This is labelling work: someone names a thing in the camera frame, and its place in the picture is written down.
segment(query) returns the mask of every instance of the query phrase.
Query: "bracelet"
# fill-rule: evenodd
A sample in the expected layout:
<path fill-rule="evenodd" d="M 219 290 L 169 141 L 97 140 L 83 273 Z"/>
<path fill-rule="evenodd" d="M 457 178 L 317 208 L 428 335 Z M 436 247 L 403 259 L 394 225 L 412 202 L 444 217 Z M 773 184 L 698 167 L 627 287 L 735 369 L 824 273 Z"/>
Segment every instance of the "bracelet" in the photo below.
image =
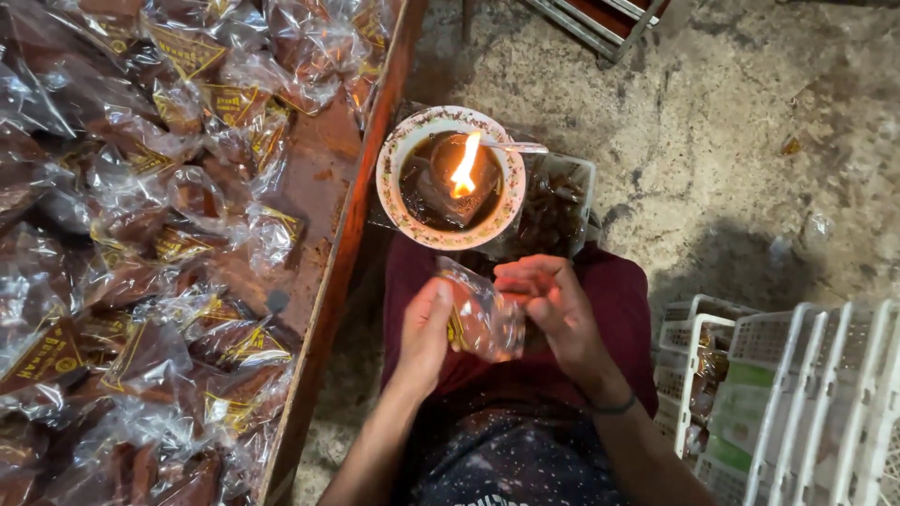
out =
<path fill-rule="evenodd" d="M 627 401 L 625 401 L 621 404 L 618 404 L 617 406 L 598 406 L 597 404 L 594 404 L 590 400 L 588 395 L 583 390 L 581 390 L 581 387 L 579 387 L 578 385 L 575 385 L 575 388 L 578 390 L 578 392 L 581 394 L 581 396 L 584 397 L 584 402 L 588 405 L 588 410 L 591 412 L 591 414 L 595 414 L 595 415 L 625 414 L 637 402 L 637 395 L 635 394 L 634 390 L 631 390 L 630 391 L 631 397 L 628 397 Z"/>

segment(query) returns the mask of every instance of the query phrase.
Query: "candle flame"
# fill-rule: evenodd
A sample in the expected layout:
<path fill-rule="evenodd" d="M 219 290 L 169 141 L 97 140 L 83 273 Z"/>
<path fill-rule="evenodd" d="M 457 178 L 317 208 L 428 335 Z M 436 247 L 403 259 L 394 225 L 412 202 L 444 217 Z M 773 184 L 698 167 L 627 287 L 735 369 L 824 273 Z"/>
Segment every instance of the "candle flame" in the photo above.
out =
<path fill-rule="evenodd" d="M 478 143 L 482 140 L 482 133 L 475 131 L 469 134 L 465 140 L 465 154 L 463 161 L 459 162 L 456 171 L 450 176 L 450 181 L 456 183 L 450 194 L 454 199 L 465 197 L 475 191 L 475 182 L 472 181 L 472 167 L 475 165 L 475 155 L 478 154 Z"/>

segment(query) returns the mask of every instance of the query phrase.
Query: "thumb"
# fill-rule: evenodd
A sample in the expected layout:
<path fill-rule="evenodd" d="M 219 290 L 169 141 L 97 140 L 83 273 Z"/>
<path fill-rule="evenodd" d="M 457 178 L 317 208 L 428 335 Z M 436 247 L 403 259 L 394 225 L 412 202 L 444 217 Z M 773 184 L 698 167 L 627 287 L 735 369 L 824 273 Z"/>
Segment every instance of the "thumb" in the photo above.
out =
<path fill-rule="evenodd" d="M 528 316 L 547 334 L 551 344 L 557 339 L 565 339 L 572 332 L 563 315 L 545 297 L 532 299 L 526 306 Z"/>
<path fill-rule="evenodd" d="M 437 280 L 437 293 L 431 302 L 431 311 L 428 313 L 428 322 L 425 324 L 426 332 L 446 333 L 447 320 L 450 311 L 453 310 L 453 287 L 445 279 Z"/>

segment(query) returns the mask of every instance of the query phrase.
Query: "left hand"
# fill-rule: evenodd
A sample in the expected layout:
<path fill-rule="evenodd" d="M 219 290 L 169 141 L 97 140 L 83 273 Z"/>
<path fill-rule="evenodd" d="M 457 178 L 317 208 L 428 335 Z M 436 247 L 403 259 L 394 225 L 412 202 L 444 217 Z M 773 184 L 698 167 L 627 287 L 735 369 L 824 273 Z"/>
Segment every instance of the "left hand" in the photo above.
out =
<path fill-rule="evenodd" d="M 390 384 L 411 389 L 424 401 L 437 387 L 447 354 L 447 319 L 453 309 L 450 282 L 431 278 L 413 297 L 403 316 L 400 360 Z"/>

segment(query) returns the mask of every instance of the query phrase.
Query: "concrete floor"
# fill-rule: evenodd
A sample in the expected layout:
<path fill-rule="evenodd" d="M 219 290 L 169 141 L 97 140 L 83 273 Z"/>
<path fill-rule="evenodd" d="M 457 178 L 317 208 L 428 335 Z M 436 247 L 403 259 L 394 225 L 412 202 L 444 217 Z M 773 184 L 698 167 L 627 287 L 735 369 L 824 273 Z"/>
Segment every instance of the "concrete floor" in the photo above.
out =
<path fill-rule="evenodd" d="M 697 293 L 763 310 L 900 293 L 900 9 L 677 1 L 601 71 L 518 1 L 480 3 L 468 47 L 461 2 L 430 4 L 408 97 L 594 161 L 600 243 L 646 271 L 654 318 Z M 373 294 L 382 275 L 364 274 Z M 374 299 L 348 301 L 295 504 L 318 499 L 374 405 Z"/>

